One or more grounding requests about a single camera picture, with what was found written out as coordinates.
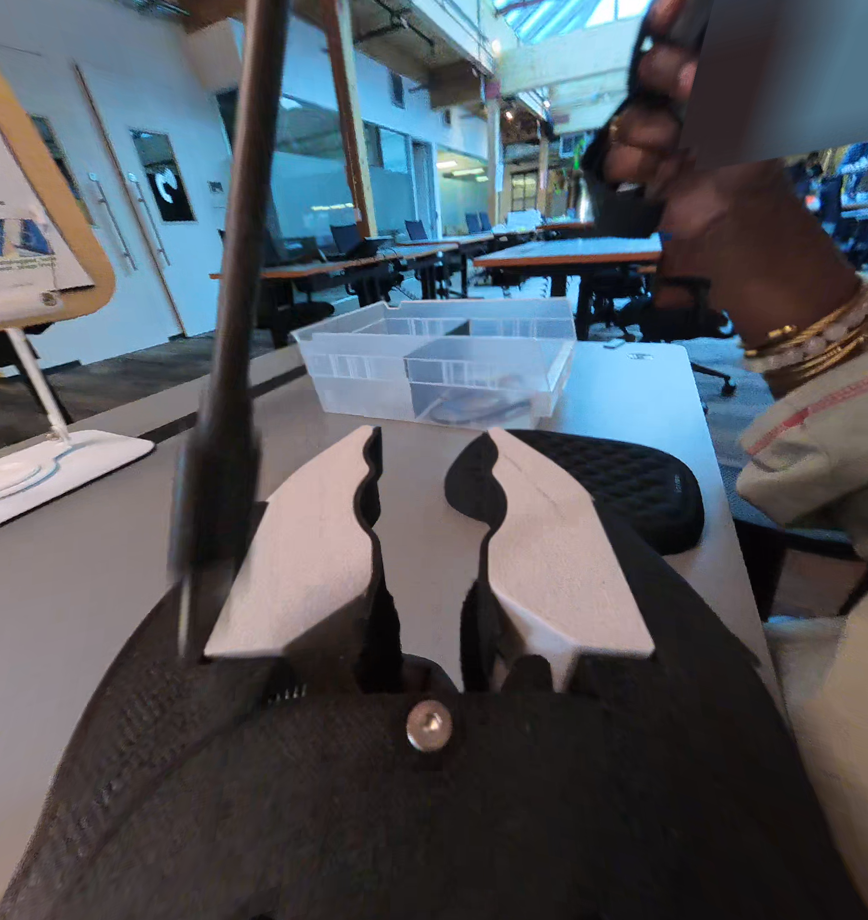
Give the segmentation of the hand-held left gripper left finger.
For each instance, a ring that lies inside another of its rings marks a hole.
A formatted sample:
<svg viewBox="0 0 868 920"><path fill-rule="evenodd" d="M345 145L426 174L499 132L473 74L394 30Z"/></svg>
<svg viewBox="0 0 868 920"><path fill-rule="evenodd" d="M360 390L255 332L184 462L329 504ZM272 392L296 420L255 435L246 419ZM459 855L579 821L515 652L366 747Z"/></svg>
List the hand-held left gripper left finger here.
<svg viewBox="0 0 868 920"><path fill-rule="evenodd" d="M313 692L405 688L400 620L374 530L381 476L382 429L363 425L275 491L207 659L279 659Z"/></svg>

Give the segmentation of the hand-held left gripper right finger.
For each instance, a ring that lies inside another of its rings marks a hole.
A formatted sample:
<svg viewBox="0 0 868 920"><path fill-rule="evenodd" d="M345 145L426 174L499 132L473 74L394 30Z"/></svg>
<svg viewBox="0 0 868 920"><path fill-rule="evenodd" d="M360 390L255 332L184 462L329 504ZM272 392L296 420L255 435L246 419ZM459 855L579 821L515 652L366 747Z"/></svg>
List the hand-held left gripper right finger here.
<svg viewBox="0 0 868 920"><path fill-rule="evenodd" d="M572 691L588 661L647 665L656 643L589 491L511 431L451 466L451 507L486 526L460 619L463 690L496 693L520 666Z"/></svg>

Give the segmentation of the clear plastic organizer box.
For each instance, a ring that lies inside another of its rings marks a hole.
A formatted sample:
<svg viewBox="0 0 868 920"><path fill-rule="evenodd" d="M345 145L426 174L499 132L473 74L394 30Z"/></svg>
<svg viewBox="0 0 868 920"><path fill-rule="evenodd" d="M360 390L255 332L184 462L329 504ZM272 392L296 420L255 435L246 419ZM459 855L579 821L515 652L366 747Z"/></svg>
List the clear plastic organizer box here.
<svg viewBox="0 0 868 920"><path fill-rule="evenodd" d="M416 421L405 357L468 321L468 425ZM294 332L326 412L451 428L531 430L551 417L577 343L565 298L379 302Z"/></svg>

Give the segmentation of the black usb cable orange plugs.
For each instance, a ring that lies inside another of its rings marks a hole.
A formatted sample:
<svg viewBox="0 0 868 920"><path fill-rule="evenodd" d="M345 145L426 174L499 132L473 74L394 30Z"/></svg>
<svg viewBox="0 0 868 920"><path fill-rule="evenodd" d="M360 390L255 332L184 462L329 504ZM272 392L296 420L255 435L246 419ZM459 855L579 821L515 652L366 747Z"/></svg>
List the black usb cable orange plugs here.
<svg viewBox="0 0 868 920"><path fill-rule="evenodd" d="M177 655L183 664L203 658L253 526L261 449L249 389L249 344L264 267L290 6L290 1L246 5L211 373L175 477L170 562L178 585Z"/></svg>

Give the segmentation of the person's right forearm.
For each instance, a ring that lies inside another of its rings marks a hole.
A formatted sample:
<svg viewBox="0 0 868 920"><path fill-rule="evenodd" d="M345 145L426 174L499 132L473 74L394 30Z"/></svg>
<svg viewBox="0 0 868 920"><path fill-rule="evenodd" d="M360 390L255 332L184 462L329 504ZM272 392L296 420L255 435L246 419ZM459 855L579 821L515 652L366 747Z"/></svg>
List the person's right forearm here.
<svg viewBox="0 0 868 920"><path fill-rule="evenodd" d="M785 527L841 531L868 563L868 351L781 398L741 445L744 500Z"/></svg>

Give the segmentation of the person's right hand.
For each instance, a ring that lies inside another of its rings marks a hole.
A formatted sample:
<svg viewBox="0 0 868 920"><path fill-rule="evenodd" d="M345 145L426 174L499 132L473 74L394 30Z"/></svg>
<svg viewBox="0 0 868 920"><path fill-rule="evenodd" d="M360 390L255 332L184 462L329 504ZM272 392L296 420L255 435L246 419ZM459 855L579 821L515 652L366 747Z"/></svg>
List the person's right hand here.
<svg viewBox="0 0 868 920"><path fill-rule="evenodd" d="M796 199L776 160L702 169L681 149L671 104L688 102L698 58L666 42L685 2L653 2L656 41L638 69L655 100L631 102L614 121L603 177L639 186L663 206L663 256L677 274L683 259L712 282L744 343L761 347L785 327L800 333L850 305L862 282L816 219Z"/></svg>

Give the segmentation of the wood-edged table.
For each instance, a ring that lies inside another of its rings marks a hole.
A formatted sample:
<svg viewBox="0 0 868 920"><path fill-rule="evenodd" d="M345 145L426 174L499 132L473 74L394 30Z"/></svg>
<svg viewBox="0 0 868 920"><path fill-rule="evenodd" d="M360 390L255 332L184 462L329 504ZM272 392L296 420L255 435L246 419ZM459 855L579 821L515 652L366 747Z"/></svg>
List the wood-edged table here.
<svg viewBox="0 0 868 920"><path fill-rule="evenodd" d="M319 293L347 289L360 306L372 305L387 301L407 275L430 275L443 257L459 247L454 241L428 241L383 247L365 259L318 260L268 268L262 271L257 294L272 303L289 305L297 302L298 294L310 303Z"/></svg>
<svg viewBox="0 0 868 920"><path fill-rule="evenodd" d="M477 257L474 266L493 275L547 278L552 297L564 296L567 280L578 278L575 328L577 338L587 340L593 325L613 326L616 300L645 292L647 278L661 255L658 234L647 238L598 236L534 240Z"/></svg>

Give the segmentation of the black quilted pad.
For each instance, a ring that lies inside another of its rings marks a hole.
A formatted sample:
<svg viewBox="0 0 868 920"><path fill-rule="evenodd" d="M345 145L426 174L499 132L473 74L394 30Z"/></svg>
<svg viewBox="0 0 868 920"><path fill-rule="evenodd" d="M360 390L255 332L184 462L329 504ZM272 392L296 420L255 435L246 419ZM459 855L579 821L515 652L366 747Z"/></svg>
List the black quilted pad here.
<svg viewBox="0 0 868 920"><path fill-rule="evenodd" d="M510 430L628 523L662 556L698 546L705 525L697 477L680 459L642 444L558 431Z"/></svg>

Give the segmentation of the black divider panel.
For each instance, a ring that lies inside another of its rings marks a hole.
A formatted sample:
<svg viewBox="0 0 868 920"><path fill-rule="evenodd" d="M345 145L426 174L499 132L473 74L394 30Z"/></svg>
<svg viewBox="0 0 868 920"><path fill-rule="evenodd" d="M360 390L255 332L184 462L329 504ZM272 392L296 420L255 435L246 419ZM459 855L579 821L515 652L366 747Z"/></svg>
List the black divider panel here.
<svg viewBox="0 0 868 920"><path fill-rule="evenodd" d="M470 349L464 342L470 323L447 325L445 335L432 339L405 357L416 421L449 426L468 425L473 386L469 376Z"/></svg>

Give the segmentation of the white board stand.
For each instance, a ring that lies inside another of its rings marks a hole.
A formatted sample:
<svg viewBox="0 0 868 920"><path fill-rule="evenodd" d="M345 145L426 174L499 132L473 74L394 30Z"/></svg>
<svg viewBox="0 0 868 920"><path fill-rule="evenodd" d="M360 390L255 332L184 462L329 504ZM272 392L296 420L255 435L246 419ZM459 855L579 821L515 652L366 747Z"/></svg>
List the white board stand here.
<svg viewBox="0 0 868 920"><path fill-rule="evenodd" d="M0 527L151 454L149 440L108 431L71 432L24 331L6 328L27 380L43 407L44 441L0 457Z"/></svg>

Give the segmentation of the wooden column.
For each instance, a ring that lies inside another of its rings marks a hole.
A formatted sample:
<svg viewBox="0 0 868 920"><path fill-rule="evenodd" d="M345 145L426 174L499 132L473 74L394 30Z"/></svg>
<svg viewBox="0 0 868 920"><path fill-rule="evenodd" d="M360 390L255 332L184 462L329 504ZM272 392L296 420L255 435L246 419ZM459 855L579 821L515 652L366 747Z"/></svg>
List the wooden column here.
<svg viewBox="0 0 868 920"><path fill-rule="evenodd" d="M323 1L322 15L355 220L362 236L377 236L368 148L359 103L350 2Z"/></svg>

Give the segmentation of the person's pale garment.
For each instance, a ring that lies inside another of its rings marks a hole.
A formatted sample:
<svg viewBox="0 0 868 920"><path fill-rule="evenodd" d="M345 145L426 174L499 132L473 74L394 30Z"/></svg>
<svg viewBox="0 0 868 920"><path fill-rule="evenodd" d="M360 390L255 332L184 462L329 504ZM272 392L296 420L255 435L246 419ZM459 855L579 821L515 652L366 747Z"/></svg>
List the person's pale garment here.
<svg viewBox="0 0 868 920"><path fill-rule="evenodd" d="M868 907L868 593L848 615L764 631L808 777Z"/></svg>

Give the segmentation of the black phone sign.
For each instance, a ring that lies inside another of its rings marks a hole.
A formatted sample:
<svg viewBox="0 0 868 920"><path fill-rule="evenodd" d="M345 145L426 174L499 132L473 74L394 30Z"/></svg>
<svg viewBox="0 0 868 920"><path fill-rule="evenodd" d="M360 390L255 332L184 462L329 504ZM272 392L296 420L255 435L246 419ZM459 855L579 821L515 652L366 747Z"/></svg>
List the black phone sign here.
<svg viewBox="0 0 868 920"><path fill-rule="evenodd" d="M131 139L150 186L154 202L165 224L191 224L197 221L184 179L174 154L172 141L164 132L131 130Z"/></svg>

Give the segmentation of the instruction poster board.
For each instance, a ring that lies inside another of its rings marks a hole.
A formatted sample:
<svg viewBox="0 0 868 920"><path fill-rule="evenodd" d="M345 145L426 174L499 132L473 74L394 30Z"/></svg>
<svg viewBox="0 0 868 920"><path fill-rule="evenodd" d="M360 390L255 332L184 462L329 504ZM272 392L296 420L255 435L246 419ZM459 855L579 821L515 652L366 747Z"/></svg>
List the instruction poster board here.
<svg viewBox="0 0 868 920"><path fill-rule="evenodd" d="M0 331L89 316L115 290L110 260L0 73Z"/></svg>

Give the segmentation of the stack of gold bracelets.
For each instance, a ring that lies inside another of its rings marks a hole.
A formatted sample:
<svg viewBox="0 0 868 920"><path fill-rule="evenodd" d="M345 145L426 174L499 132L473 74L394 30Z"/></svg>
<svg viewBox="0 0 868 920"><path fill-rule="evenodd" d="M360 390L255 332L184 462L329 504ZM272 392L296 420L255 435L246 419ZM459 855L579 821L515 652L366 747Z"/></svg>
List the stack of gold bracelets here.
<svg viewBox="0 0 868 920"><path fill-rule="evenodd" d="M806 328L773 329L764 343L743 351L744 368L762 376L782 397L868 351L868 272L845 304Z"/></svg>

